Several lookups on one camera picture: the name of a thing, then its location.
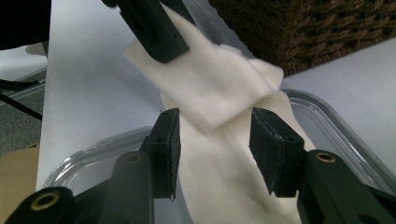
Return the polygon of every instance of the basket weave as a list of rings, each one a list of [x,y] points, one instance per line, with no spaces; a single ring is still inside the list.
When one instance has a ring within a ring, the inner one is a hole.
[[[208,0],[285,76],[396,36],[396,0]]]

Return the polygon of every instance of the table surface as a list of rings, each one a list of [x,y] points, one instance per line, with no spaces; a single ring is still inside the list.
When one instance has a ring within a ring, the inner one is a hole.
[[[185,3],[205,34],[211,34],[207,27],[219,32],[212,40],[248,54],[213,8]],[[122,56],[133,40],[119,11],[101,1],[52,1],[37,189],[65,158],[101,139],[151,126],[163,110],[159,91]],[[391,39],[287,77],[282,87],[329,103],[396,174],[395,58]]]

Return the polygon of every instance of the transparent lid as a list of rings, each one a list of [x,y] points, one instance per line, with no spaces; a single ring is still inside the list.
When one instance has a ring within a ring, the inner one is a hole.
[[[342,157],[363,184],[390,194],[396,192],[393,174],[376,157],[341,117],[318,97],[284,90],[289,96],[295,118],[318,149]],[[62,186],[75,195],[111,177],[118,156],[138,150],[151,128],[145,127],[117,135],[65,159],[49,176],[43,188]],[[177,199],[154,200],[156,223],[192,223],[177,182]]]

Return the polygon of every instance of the towel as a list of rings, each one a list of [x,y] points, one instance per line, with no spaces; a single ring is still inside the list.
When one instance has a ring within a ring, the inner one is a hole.
[[[163,6],[190,47],[170,63],[151,59],[134,41],[125,57],[180,108],[179,179],[194,223],[301,223],[296,199],[269,195],[248,148],[253,106],[276,112],[315,148],[279,90],[280,68],[208,41]]]

